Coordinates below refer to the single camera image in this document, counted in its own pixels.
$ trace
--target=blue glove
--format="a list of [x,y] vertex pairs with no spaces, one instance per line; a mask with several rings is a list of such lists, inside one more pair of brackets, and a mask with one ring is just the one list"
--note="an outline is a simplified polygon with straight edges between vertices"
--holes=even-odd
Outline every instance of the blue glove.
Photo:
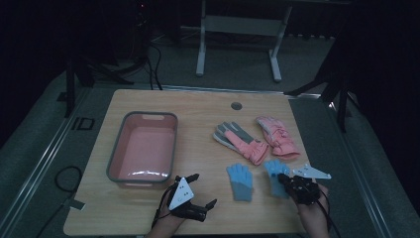
[[234,164],[226,168],[231,182],[234,200],[251,201],[253,192],[253,174],[247,166]]
[[290,168],[286,164],[281,163],[279,160],[267,161],[264,162],[263,165],[268,172],[269,182],[271,183],[271,195],[288,198],[284,185],[278,181],[277,175],[285,174],[288,176]]

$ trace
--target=table top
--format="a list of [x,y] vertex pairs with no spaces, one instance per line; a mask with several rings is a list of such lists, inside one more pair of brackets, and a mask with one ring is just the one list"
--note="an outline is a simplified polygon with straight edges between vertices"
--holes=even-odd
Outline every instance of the table top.
[[[239,102],[241,110],[231,104]],[[162,189],[121,188],[106,169],[124,116],[132,111],[171,112],[178,118],[172,178],[200,174],[190,184],[193,204],[204,206],[217,198],[204,222],[186,220],[176,234],[264,234],[304,232],[291,199],[270,195],[268,175],[240,154],[212,137],[222,122],[235,121],[263,140],[258,116],[280,119],[301,156],[284,161],[291,169],[309,164],[287,98],[280,93],[159,91],[120,89],[114,93],[92,150],[76,200],[83,210],[70,209],[64,224],[67,235],[143,235],[151,229]],[[273,160],[269,154],[265,159]],[[235,201],[226,167],[241,163],[253,174],[253,200]]]

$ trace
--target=white bracket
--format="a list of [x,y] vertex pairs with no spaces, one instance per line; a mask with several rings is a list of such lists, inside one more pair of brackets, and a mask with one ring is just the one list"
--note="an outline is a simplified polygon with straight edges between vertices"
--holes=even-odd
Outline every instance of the white bracket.
[[169,205],[169,210],[174,210],[184,202],[192,199],[194,193],[185,178],[179,181],[178,187],[176,188],[175,194],[173,195],[172,201]]
[[293,170],[293,173],[296,176],[301,176],[304,178],[312,178],[312,179],[331,179],[330,174],[326,174],[324,172],[318,171],[308,164],[305,164],[304,167],[300,169]]

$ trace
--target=glove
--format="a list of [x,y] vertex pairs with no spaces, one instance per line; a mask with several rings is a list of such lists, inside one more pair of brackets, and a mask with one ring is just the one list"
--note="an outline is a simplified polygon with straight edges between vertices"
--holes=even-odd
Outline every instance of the glove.
[[290,168],[286,164],[281,163],[279,160],[267,161],[264,162],[263,165],[268,173],[269,182],[271,184],[271,195],[289,198],[284,185],[278,181],[277,176],[278,174],[285,174],[288,176]]
[[268,153],[267,143],[254,139],[235,122],[224,122],[218,125],[213,137],[222,145],[249,159],[256,166],[262,163]]
[[272,153],[285,160],[296,159],[300,156],[293,140],[290,138],[283,123],[272,117],[257,117],[257,122],[262,126],[265,139],[273,146]]
[[226,168],[231,182],[234,200],[251,201],[253,191],[253,174],[248,167],[234,164]]

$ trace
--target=white metal table leg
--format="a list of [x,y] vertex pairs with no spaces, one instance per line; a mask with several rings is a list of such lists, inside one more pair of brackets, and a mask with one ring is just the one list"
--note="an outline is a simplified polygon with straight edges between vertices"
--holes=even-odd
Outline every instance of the white metal table leg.
[[201,5],[200,49],[198,50],[197,69],[195,71],[197,76],[204,75],[204,63],[206,60],[206,0],[202,0]]
[[280,28],[278,29],[277,40],[275,42],[274,49],[268,51],[269,61],[271,62],[271,70],[272,70],[272,76],[274,78],[274,81],[281,81],[281,73],[280,73],[280,68],[278,66],[277,54],[278,54],[278,50],[280,49],[281,41],[283,40],[283,37],[284,37],[284,32],[286,30],[287,22],[290,17],[291,9],[292,9],[291,6],[287,7],[284,17],[283,17],[283,21],[280,25]]

